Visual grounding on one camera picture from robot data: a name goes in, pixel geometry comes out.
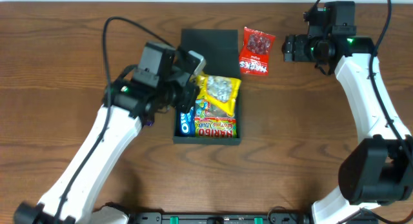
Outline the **blue Oreo cookie pack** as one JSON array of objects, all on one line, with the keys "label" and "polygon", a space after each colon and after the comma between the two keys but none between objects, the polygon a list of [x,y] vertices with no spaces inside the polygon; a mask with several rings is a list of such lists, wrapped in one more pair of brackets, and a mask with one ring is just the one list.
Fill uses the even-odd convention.
[{"label": "blue Oreo cookie pack", "polygon": [[195,136],[195,123],[194,123],[194,108],[191,107],[189,112],[180,113],[179,117],[179,130],[184,137],[194,137]]}]

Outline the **green Haribo gummy bag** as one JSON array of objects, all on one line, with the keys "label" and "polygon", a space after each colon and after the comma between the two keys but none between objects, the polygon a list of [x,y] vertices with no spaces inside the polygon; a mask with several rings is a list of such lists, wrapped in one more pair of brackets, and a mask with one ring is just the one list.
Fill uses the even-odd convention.
[{"label": "green Haribo gummy bag", "polygon": [[237,138],[235,117],[207,100],[196,100],[194,114],[196,137]]}]

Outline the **yellow Hacks candy bag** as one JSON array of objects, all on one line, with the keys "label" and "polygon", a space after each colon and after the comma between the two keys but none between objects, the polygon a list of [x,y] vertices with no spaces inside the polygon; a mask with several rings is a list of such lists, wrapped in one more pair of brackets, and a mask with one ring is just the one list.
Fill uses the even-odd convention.
[{"label": "yellow Hacks candy bag", "polygon": [[197,99],[204,99],[233,116],[241,80],[234,77],[212,76],[201,73],[196,77],[200,88]]}]

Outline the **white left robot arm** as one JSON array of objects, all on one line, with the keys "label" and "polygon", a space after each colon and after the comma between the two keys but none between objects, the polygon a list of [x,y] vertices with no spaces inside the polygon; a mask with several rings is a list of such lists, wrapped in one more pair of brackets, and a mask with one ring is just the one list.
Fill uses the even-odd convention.
[{"label": "white left robot arm", "polygon": [[22,202],[14,223],[129,223],[115,205],[94,210],[96,199],[125,148],[154,115],[173,107],[188,112],[199,93],[192,78],[206,65],[191,50],[147,44],[140,62],[111,81],[91,131],[57,182],[37,205]]}]

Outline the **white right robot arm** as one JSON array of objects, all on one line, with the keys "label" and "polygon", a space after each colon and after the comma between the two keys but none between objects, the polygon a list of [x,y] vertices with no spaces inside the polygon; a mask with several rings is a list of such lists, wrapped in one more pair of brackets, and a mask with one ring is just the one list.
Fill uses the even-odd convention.
[{"label": "white right robot arm", "polygon": [[375,208],[412,194],[412,134],[400,120],[379,70],[378,44],[358,36],[352,1],[312,6],[306,34],[283,43],[286,62],[310,62],[334,75],[345,91],[358,145],[341,164],[337,187],[312,204],[307,223],[377,222]]}]

